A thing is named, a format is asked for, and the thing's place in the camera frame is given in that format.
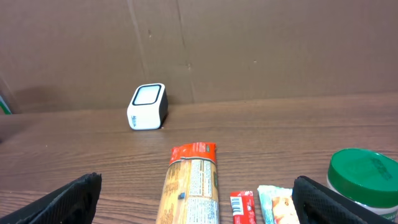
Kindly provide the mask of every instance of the wood grain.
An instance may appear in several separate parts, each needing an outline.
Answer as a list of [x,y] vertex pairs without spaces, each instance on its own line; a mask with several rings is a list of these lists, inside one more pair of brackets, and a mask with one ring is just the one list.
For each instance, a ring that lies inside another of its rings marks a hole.
[[125,110],[0,116],[0,216],[90,172],[103,175],[94,223],[154,223],[173,146],[213,141],[222,223],[229,193],[325,184],[330,156],[363,147],[398,159],[398,93],[172,106],[164,128],[131,131]]

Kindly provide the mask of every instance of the green object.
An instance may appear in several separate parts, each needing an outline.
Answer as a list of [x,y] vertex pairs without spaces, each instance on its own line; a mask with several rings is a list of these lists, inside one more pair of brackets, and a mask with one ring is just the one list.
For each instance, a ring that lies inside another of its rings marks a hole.
[[331,157],[328,179],[339,193],[375,208],[398,205],[398,162],[366,149],[343,149]]
[[6,102],[4,102],[4,100],[1,96],[0,96],[0,107],[4,111],[5,114],[12,114],[10,108],[8,108]]

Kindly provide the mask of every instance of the white device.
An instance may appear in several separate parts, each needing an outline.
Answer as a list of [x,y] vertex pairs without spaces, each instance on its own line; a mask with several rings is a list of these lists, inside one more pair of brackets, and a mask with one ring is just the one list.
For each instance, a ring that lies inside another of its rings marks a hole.
[[134,130],[158,129],[167,114],[169,102],[161,83],[145,84],[136,89],[127,108],[127,119]]

